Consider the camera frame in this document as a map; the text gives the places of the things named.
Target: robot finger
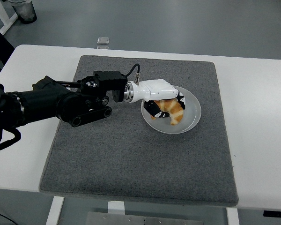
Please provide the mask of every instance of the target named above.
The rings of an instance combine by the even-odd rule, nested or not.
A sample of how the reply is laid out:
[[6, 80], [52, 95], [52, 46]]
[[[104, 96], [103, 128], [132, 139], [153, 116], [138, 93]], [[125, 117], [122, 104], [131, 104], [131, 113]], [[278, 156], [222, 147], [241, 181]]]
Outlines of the robot finger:
[[144, 102], [144, 108], [151, 116], [155, 118], [164, 118], [170, 116], [168, 112], [161, 111], [159, 106], [152, 100]]
[[185, 109], [185, 97], [184, 97], [184, 95], [180, 91], [178, 91], [178, 95], [177, 95], [176, 98], [177, 98], [178, 102], [180, 103], [180, 105], [182, 106], [182, 108]]

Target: croissant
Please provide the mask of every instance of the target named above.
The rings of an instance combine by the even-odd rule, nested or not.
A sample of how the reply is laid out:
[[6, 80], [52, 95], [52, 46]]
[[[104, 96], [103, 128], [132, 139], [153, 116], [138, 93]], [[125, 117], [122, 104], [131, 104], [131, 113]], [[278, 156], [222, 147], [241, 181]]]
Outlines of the croissant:
[[177, 101], [176, 98], [169, 100], [160, 100], [154, 101], [163, 112], [168, 112], [170, 114], [170, 124], [177, 125], [183, 118], [183, 109], [181, 104]]

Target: white robotic hand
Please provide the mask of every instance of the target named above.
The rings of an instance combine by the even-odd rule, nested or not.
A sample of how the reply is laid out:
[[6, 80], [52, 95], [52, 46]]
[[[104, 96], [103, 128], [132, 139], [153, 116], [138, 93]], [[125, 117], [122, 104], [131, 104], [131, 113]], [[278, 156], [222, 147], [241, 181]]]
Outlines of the white robotic hand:
[[185, 97], [183, 94], [164, 79], [141, 81], [138, 85], [133, 81], [129, 81], [126, 87], [125, 101], [132, 103], [144, 99], [144, 108], [153, 117], [163, 118], [169, 116], [169, 113], [163, 112], [154, 100], [177, 98], [182, 108], [185, 109]]

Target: white table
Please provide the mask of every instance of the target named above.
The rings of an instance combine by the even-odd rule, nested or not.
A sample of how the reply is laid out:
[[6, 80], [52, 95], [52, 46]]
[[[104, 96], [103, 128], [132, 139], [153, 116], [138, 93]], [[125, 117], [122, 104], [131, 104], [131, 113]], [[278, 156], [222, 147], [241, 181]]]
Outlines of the white table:
[[[130, 52], [22, 45], [0, 74], [5, 92], [32, 90], [46, 75], [72, 81], [82, 55], [215, 64], [231, 158], [238, 208], [281, 210], [281, 60]], [[40, 177], [59, 120], [20, 127], [22, 139], [0, 151], [0, 188], [38, 191]]]

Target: white plate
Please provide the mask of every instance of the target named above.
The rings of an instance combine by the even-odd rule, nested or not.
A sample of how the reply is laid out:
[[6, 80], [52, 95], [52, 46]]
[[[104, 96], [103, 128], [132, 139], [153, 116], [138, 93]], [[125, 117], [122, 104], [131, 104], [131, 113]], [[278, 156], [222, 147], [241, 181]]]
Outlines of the white plate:
[[144, 108], [144, 100], [141, 103], [141, 114], [145, 121], [155, 130], [165, 134], [181, 134], [194, 128], [201, 118], [201, 106], [197, 98], [188, 90], [175, 86], [185, 97], [185, 110], [183, 118], [177, 125], [170, 124], [170, 117], [151, 119], [150, 114]]

